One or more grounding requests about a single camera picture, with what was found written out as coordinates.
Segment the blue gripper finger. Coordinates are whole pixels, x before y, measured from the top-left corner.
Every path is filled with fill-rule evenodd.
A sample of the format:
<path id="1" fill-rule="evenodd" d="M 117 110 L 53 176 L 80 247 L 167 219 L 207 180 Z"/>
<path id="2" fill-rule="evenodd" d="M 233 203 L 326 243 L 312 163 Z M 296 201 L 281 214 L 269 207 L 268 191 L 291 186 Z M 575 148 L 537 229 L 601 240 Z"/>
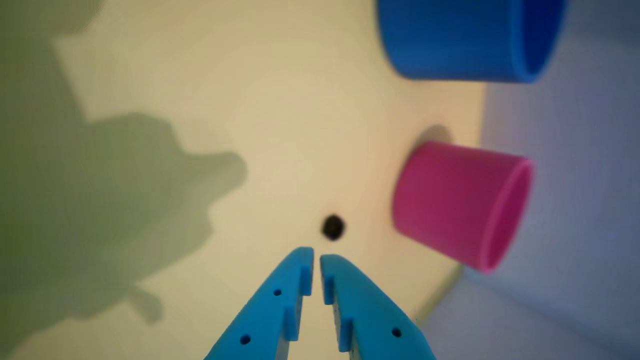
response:
<path id="1" fill-rule="evenodd" d="M 303 299 L 313 289 L 314 250 L 291 251 L 263 281 L 206 360 L 286 360 L 300 334 Z"/>
<path id="2" fill-rule="evenodd" d="M 418 326 L 352 262 L 325 254 L 320 256 L 320 271 L 340 353 L 351 360 L 435 359 Z"/>

